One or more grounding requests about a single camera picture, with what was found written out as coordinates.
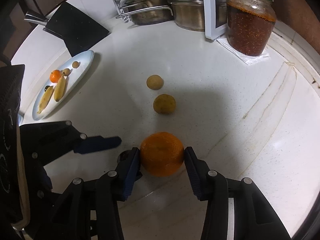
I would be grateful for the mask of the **yellow banana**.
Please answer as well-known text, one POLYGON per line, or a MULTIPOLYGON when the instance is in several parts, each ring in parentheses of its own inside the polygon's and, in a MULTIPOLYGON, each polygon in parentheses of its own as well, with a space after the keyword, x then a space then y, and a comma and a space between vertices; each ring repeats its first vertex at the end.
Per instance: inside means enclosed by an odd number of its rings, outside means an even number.
POLYGON ((54 91, 54 100, 56 102, 59 102, 62 99, 65 92, 65 87, 66 87, 66 78, 64 76, 61 76, 54 91))
POLYGON ((38 105, 38 111, 37 111, 37 114, 41 114, 43 112, 43 110, 47 107, 49 101, 50 101, 50 98, 52 97, 52 94, 54 92, 54 87, 53 86, 50 86, 43 94, 40 102, 39 102, 39 105, 38 105))

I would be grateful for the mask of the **small brown round fruit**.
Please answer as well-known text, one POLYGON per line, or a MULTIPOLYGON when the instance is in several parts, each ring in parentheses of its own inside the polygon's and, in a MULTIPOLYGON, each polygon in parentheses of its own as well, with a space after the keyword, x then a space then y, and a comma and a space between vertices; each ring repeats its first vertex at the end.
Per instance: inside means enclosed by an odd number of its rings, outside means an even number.
POLYGON ((153 102, 153 110, 158 114, 171 114, 176 109, 176 100, 168 94, 161 94, 153 102))

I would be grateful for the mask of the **small orange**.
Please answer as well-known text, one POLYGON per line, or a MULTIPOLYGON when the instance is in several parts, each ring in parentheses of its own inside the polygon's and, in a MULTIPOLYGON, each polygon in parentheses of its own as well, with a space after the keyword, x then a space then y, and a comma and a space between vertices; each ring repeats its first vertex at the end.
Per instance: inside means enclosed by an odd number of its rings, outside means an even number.
POLYGON ((62 76, 62 72, 60 70, 56 69, 51 72, 49 79, 52 83, 58 83, 61 76, 62 76))

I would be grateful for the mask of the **small tan fruit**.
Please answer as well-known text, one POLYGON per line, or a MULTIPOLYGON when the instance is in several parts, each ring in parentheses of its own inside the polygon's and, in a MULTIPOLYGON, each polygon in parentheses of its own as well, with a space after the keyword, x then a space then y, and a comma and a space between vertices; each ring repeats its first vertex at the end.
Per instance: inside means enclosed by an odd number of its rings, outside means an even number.
POLYGON ((73 68, 78 68, 80 66, 80 62, 78 62, 78 61, 74 61, 73 63, 72 63, 72 67, 73 68))

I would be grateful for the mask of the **small yellow fruit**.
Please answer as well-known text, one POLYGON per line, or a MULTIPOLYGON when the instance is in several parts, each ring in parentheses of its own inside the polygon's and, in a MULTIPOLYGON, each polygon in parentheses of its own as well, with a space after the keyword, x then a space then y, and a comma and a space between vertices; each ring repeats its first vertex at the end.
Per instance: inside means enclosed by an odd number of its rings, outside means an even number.
POLYGON ((146 80, 146 85, 151 90, 159 90, 164 85, 164 80, 159 75, 151 75, 146 80))

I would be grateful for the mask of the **black knife block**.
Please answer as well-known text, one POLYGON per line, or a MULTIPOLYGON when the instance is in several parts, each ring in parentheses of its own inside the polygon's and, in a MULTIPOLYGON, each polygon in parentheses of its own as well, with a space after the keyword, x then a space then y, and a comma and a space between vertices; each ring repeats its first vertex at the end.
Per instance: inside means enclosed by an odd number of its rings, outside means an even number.
POLYGON ((87 51, 110 34, 73 5, 63 2, 43 30, 62 39, 71 56, 87 51))

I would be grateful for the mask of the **white folded paper towel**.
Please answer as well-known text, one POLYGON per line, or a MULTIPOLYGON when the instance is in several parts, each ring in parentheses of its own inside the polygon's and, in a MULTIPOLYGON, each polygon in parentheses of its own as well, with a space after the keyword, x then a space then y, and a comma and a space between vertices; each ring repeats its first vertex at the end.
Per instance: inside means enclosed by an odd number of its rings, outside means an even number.
POLYGON ((232 54, 234 54, 236 57, 238 57, 243 63, 250 66, 253 64, 256 64, 258 62, 262 62, 265 60, 268 60, 270 58, 270 54, 266 49, 263 50, 263 52, 258 56, 249 56, 244 53, 241 53, 240 51, 234 49, 228 42, 227 38, 221 37, 216 40, 221 46, 226 48, 228 51, 230 51, 232 54))

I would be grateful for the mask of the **steel pot under shelf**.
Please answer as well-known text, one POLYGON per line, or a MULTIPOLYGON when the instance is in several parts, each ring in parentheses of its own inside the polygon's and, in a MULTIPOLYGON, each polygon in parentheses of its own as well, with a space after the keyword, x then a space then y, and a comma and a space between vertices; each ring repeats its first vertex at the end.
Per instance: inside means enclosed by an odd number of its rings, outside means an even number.
MULTIPOLYGON (((215 0, 216 27, 227 23, 227 0, 215 0)), ((204 32, 203 0, 168 0, 171 4, 175 23, 187 30, 204 32)))

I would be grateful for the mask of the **glass jar green lid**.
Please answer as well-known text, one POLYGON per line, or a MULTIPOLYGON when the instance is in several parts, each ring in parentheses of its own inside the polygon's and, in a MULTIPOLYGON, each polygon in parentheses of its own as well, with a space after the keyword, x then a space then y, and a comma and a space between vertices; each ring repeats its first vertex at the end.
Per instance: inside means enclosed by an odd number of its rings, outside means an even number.
POLYGON ((273 0, 227 0, 228 42, 249 56, 260 55, 277 21, 273 0))

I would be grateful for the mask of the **steel handled knife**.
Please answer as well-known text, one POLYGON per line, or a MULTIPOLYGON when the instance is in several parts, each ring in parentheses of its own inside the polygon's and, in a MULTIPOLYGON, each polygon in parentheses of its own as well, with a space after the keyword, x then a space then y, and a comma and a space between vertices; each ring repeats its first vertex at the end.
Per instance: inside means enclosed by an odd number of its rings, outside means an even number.
POLYGON ((43 26, 46 26, 49 21, 48 18, 32 10, 27 11, 24 20, 29 23, 34 23, 43 26))

